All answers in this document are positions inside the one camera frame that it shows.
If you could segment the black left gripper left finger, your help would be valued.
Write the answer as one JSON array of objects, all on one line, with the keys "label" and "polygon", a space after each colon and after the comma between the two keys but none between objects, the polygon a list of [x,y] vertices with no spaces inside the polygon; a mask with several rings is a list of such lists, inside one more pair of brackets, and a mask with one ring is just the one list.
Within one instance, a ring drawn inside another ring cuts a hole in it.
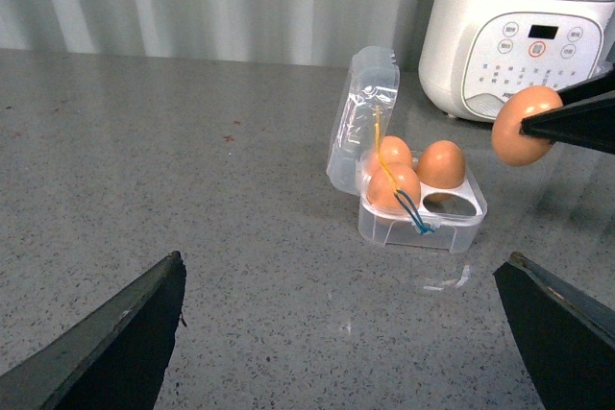
[{"label": "black left gripper left finger", "polygon": [[4,409],[152,409],[175,347],[186,268],[173,252],[1,376]]}]

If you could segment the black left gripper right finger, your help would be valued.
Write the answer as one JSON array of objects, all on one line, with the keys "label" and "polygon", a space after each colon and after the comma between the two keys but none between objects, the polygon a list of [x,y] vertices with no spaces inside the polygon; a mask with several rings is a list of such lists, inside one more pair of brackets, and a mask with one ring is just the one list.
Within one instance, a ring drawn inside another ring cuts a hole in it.
[{"label": "black left gripper right finger", "polygon": [[513,253],[494,278],[544,407],[612,409],[614,311],[522,253]]}]

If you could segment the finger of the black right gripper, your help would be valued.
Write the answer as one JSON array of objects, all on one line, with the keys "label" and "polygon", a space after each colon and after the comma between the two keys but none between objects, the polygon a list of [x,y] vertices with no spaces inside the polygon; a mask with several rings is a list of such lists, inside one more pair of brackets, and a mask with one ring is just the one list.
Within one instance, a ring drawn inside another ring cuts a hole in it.
[{"label": "finger of the black right gripper", "polygon": [[563,106],[521,122],[520,134],[614,154],[614,91],[593,96],[559,93]]},{"label": "finger of the black right gripper", "polygon": [[614,64],[602,62],[598,70],[587,80],[569,85],[557,91],[564,106],[582,100],[603,97],[614,91]]}]

